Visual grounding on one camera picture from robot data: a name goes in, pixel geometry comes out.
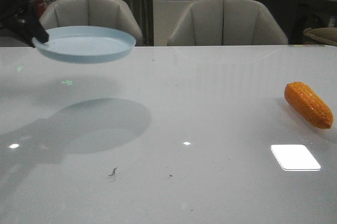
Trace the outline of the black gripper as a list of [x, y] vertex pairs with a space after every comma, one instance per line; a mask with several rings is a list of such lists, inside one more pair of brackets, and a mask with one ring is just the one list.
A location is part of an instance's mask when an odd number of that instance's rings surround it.
[[25, 43], [36, 38], [40, 43], [49, 40], [49, 34], [43, 28], [32, 9], [37, 0], [1, 0], [1, 28], [11, 29]]

